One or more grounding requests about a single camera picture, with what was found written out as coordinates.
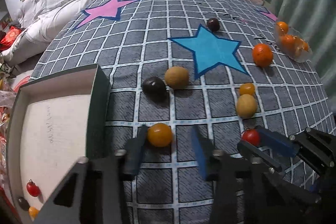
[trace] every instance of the grid pattern tablecloth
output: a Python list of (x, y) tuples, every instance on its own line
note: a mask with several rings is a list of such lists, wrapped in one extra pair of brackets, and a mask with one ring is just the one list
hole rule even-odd
[[(96, 0), (91, 7), (106, 3)], [(141, 124), (164, 122), (171, 126), (171, 147), (147, 149), (139, 175), (125, 182), (132, 223), (207, 223), (213, 184), (200, 178), (190, 143), (190, 126), (214, 141), (216, 148), (235, 157), (236, 144), (245, 127), (260, 124), (286, 136), (307, 126), (334, 133), (335, 123), (320, 78), (311, 63), (291, 61), (273, 45), (274, 62), (265, 70), (255, 66), (251, 49), (259, 42), (273, 42), (274, 22), (248, 0), (141, 0), (124, 6), (119, 21), (96, 19), (73, 31), (83, 14), (59, 33), (38, 62), (31, 78), (90, 63), (99, 63), (112, 85), (106, 117), (106, 151), (122, 148), (137, 135)], [(216, 17), (216, 35), (241, 41), (237, 58), (250, 76), (222, 65), (193, 81), (192, 54), (167, 37), (195, 35), (199, 24)], [(254, 39), (262, 35), (265, 39)], [(148, 100), (141, 83), (150, 76), (164, 78), (171, 66), (189, 70), (191, 83), (184, 90), (169, 91), (169, 103)], [(242, 83), (254, 83), (258, 111), (248, 120), (236, 116), (235, 103)], [(300, 159), (279, 160), (284, 179), (309, 187), (316, 179)], [(240, 206), (243, 193), (237, 193)], [(240, 221), (243, 211), (238, 209)]]

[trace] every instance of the plastic container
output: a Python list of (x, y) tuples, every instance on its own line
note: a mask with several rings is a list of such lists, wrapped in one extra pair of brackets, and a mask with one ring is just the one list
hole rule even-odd
[(289, 27), (288, 32), (285, 33), (275, 23), (273, 35), (279, 49), (294, 61), (303, 63), (312, 56), (309, 44), (302, 39), (302, 35), (297, 30)]

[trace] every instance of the yellow cherry tomato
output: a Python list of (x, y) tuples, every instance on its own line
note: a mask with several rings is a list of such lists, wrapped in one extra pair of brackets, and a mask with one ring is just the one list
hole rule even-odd
[(37, 217), (37, 214), (39, 213), (39, 210), (37, 210), (35, 207), (29, 208), (29, 215), (35, 219)]
[(255, 87), (252, 83), (242, 84), (239, 87), (239, 93), (240, 95), (249, 94), (253, 96), (253, 94), (255, 93)]
[(170, 126), (164, 123), (156, 123), (148, 129), (147, 139), (153, 146), (165, 147), (171, 143), (173, 133)]

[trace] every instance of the red pillow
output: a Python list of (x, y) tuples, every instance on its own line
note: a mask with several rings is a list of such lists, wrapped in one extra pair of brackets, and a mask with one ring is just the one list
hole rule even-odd
[(10, 48), (20, 33), (22, 33), (21, 29), (11, 26), (9, 32), (0, 42), (0, 51)]

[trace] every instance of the orange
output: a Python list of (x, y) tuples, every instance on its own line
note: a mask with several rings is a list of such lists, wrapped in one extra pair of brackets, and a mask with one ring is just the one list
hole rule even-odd
[(170, 126), (164, 123), (156, 123), (147, 132), (147, 140), (156, 147), (165, 147), (171, 143), (173, 133)]
[(292, 52), (295, 48), (295, 40), (295, 37), (290, 34), (285, 34), (280, 37), (281, 46), (290, 52)]
[(271, 65), (273, 53), (269, 46), (259, 43), (252, 49), (252, 57), (257, 66), (264, 68)]
[(239, 87), (239, 93), (240, 95), (243, 94), (249, 94), (249, 95), (253, 95), (255, 92), (255, 87), (252, 83), (246, 83), (246, 84), (242, 84)]
[(278, 25), (284, 33), (288, 32), (288, 24), (286, 22), (279, 21), (276, 23), (276, 25)]
[(309, 45), (308, 45), (308, 43), (307, 43), (306, 41), (304, 41), (303, 39), (300, 39), (300, 40), (302, 40), (302, 49), (303, 49), (304, 51), (308, 52), (308, 50), (309, 50)]

